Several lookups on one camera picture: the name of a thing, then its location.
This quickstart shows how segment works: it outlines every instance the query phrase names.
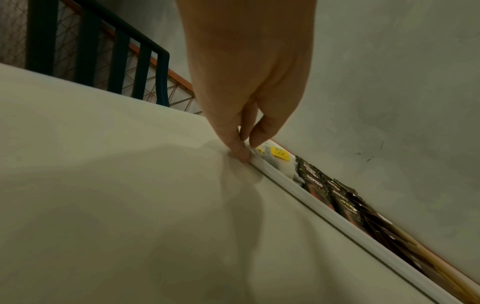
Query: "dark green plastic chair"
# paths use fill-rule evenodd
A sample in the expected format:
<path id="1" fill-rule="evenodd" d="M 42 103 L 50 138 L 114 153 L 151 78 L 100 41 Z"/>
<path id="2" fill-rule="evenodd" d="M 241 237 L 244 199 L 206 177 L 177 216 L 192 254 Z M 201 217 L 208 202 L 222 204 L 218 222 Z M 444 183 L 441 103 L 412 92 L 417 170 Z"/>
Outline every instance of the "dark green plastic chair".
<path id="1" fill-rule="evenodd" d="M 93 0 L 75 0 L 82 15 L 78 34 L 73 80 L 94 85 L 102 20 L 115 27 L 115 42 L 110 63 L 107 91 L 121 94 L 125 78 L 130 38 L 140 43 L 131 96 L 143 99 L 152 52 L 157 53 L 155 86 L 157 104 L 169 107 L 167 79 L 170 54 L 117 15 Z M 52 76 L 59 0 L 28 0 L 25 68 Z"/>

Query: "white table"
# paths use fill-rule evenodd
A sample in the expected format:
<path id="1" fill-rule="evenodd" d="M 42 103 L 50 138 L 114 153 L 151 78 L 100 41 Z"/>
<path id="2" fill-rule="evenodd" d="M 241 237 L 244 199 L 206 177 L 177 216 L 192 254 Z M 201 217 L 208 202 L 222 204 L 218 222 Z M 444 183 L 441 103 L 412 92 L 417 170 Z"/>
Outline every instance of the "white table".
<path id="1" fill-rule="evenodd" d="M 206 120 L 0 65 L 0 303 L 431 303 Z"/>

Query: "skin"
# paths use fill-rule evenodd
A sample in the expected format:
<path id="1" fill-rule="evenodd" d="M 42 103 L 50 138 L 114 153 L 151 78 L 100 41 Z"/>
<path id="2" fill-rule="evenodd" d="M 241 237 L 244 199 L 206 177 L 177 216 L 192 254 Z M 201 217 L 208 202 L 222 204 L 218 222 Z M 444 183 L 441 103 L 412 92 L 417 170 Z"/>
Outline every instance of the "skin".
<path id="1" fill-rule="evenodd" d="M 272 138 L 302 99 L 316 0 L 176 1 L 197 102 L 218 137 L 248 162 L 244 141 L 257 147 Z"/>

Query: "yellow label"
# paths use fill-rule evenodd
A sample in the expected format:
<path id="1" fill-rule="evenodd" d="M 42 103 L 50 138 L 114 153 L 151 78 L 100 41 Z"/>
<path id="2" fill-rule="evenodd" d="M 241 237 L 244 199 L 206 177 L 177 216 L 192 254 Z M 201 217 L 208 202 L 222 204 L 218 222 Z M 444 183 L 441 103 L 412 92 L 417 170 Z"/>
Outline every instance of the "yellow label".
<path id="1" fill-rule="evenodd" d="M 290 154 L 287 151 L 273 147 L 273 146 L 270 147 L 270 150 L 273 156 L 279 157 L 284 160 L 290 160 Z"/>
<path id="2" fill-rule="evenodd" d="M 259 151 L 262 155 L 265 155 L 265 149 L 262 147 L 257 147 L 257 151 Z"/>

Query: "finger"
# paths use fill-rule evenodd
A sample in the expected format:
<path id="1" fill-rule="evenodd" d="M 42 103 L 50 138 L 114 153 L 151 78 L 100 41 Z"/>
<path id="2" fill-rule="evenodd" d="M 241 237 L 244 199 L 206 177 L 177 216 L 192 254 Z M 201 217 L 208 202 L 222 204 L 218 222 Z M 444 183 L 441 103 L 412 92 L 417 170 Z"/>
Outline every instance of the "finger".
<path id="1" fill-rule="evenodd" d="M 258 113 L 259 105 L 255 100 L 245 105 L 241 113 L 240 139 L 242 141 L 247 140 L 247 138 L 250 136 L 250 132 L 255 125 L 255 120 L 257 120 Z"/>
<path id="2" fill-rule="evenodd" d="M 284 125 L 285 119 L 271 118 L 264 115 L 250 133 L 250 146 L 256 148 L 272 138 Z"/>
<path id="3" fill-rule="evenodd" d="M 233 155 L 239 161 L 246 163 L 250 160 L 250 151 L 240 139 L 238 129 L 240 120 L 241 117 L 240 114 L 238 114 L 238 116 L 228 124 L 219 125 L 215 123 L 215 120 L 210 121 L 210 124 L 220 140 L 230 149 Z"/>

